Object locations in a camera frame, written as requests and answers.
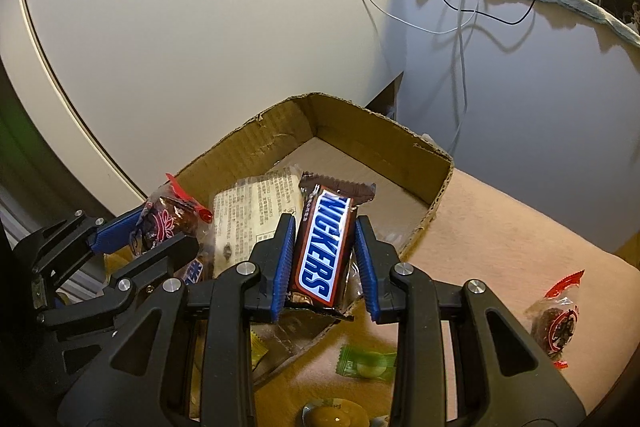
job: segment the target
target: clear plastic wrapper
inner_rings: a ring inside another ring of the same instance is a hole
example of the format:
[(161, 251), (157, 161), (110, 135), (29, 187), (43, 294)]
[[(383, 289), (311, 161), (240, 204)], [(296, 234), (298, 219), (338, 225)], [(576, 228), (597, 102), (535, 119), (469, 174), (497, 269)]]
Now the clear plastic wrapper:
[(397, 353), (377, 353), (345, 344), (340, 348), (335, 372), (343, 377), (390, 382), (396, 375), (397, 356)]
[(558, 369), (568, 367), (562, 350), (574, 336), (578, 323), (577, 299), (583, 274), (584, 270), (565, 277), (525, 311), (531, 320), (531, 336)]
[(214, 252), (215, 277), (247, 261), (255, 243), (273, 237), (283, 212), (293, 214), (296, 223), (300, 222), (300, 175), (296, 166), (277, 169), (239, 180), (233, 188), (211, 198), (214, 222), (207, 243)]
[[(166, 177), (168, 183), (147, 198), (131, 232), (129, 246), (136, 257), (180, 232), (193, 235), (201, 245), (205, 243), (213, 221), (212, 212), (188, 195), (171, 174)], [(201, 248), (196, 259), (180, 268), (175, 275), (186, 284), (193, 284), (209, 279), (211, 271), (212, 257)]]
[[(196, 340), (193, 349), (193, 367), (191, 368), (191, 397), (189, 402), (189, 418), (200, 417), (200, 391), (202, 385), (202, 364), (204, 363), (204, 349), (207, 337), (207, 321), (198, 321), (195, 325)], [(269, 352), (269, 347), (256, 335), (254, 328), (250, 332), (251, 367), (253, 370)]]

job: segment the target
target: cardboard box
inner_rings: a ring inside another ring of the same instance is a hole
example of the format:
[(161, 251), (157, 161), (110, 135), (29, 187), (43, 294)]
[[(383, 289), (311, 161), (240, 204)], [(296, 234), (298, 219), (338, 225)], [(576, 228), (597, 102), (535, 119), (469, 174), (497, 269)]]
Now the cardboard box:
[[(252, 118), (177, 178), (187, 193), (208, 204), (213, 194), (242, 178), (293, 164), (335, 178), (375, 182), (376, 197), (358, 213), (369, 216), (376, 236), (394, 245), (401, 257), (433, 219), (453, 172), (444, 150), (407, 128), (346, 100), (309, 93)], [(254, 372), (256, 383), (318, 342), (333, 323), (307, 312), (283, 313), (279, 327), (295, 329), (298, 341), (270, 347)], [(258, 334), (268, 336), (272, 330)]]

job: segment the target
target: snickers wrapper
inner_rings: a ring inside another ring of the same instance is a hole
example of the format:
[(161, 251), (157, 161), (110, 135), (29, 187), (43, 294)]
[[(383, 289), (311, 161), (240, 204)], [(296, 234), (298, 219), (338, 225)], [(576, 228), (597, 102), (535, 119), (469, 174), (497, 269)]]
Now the snickers wrapper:
[(303, 173), (306, 196), (289, 282), (288, 308), (344, 318), (342, 298), (353, 250), (358, 206), (373, 199), (374, 184)]

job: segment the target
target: blue gripper pad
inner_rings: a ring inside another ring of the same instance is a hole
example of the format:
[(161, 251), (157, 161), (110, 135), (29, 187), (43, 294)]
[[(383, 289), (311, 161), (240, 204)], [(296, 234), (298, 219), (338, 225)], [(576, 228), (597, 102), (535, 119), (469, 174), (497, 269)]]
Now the blue gripper pad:
[(389, 272), (400, 259), (393, 245), (376, 239), (367, 216), (358, 216), (356, 220), (354, 251), (371, 320), (376, 324), (398, 322), (406, 296), (391, 282)]
[(249, 261), (260, 268), (260, 282), (244, 295), (244, 308), (251, 320), (274, 323), (280, 317), (287, 296), (293, 246), (296, 240), (296, 218), (282, 214), (272, 239), (256, 243)]
[(98, 227), (95, 235), (88, 239), (88, 245), (96, 254), (113, 253), (129, 244), (129, 235), (133, 231), (142, 212), (142, 206), (116, 217)]
[(356, 263), (360, 274), (360, 283), (364, 293), (364, 303), (367, 312), (371, 315), (371, 320), (377, 322), (380, 318), (380, 304), (378, 302), (378, 278), (373, 270), (369, 247), (362, 229), (360, 218), (356, 220), (356, 241), (354, 245)]
[(284, 237), (280, 260), (276, 275), (273, 278), (273, 301), (271, 302), (271, 320), (276, 322), (280, 312), (284, 308), (284, 299), (287, 296), (289, 277), (291, 275), (291, 265), (293, 263), (293, 246), (296, 241), (296, 218), (291, 216), (287, 225), (287, 232)]

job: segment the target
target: black plastic bracket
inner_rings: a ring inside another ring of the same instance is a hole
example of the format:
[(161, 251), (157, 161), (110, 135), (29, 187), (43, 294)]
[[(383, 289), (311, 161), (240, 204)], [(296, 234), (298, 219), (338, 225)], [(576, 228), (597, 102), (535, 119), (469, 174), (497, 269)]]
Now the black plastic bracket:
[[(55, 308), (56, 287), (49, 267), (63, 261), (66, 266), (76, 266), (81, 264), (79, 260), (91, 256), (88, 245), (82, 246), (91, 230), (95, 230), (95, 220), (74, 216), (32, 234), (9, 254), (10, 259), (15, 259), (22, 280), (30, 281), (31, 289), (30, 301), (22, 288), (15, 296), (17, 308), (27, 318), (15, 315), (18, 359), (22, 359), (24, 378), (45, 403), (56, 403), (111, 343), (114, 333), (145, 302), (150, 291), (172, 277), (176, 269), (194, 259), (198, 252), (196, 238), (179, 233), (117, 271), (103, 295)], [(55, 239), (69, 250), (53, 244)], [(34, 296), (43, 296), (36, 311)]]
[(59, 288), (93, 255), (87, 239), (96, 229), (95, 219), (84, 214), (62, 223), (40, 248), (32, 269), (34, 275), (42, 275), (45, 281), (50, 280), (53, 289)]
[[(575, 427), (584, 420), (580, 399), (484, 282), (462, 288), (434, 282), (400, 263), (391, 245), (375, 239), (365, 216), (358, 217), (356, 233), (367, 310), (379, 323), (388, 316), (384, 310), (398, 316), (390, 427)], [(404, 294), (404, 306), (393, 288)], [(456, 368), (458, 417), (450, 422), (441, 320), (449, 321)]]
[(255, 426), (249, 319), (244, 312), (244, 291), (259, 281), (257, 266), (247, 275), (231, 267), (216, 279), (202, 363), (202, 396), (207, 397), (200, 409), (203, 427)]
[(185, 293), (184, 283), (168, 279), (149, 295), (66, 393), (62, 425), (194, 424), (180, 416), (190, 376)]

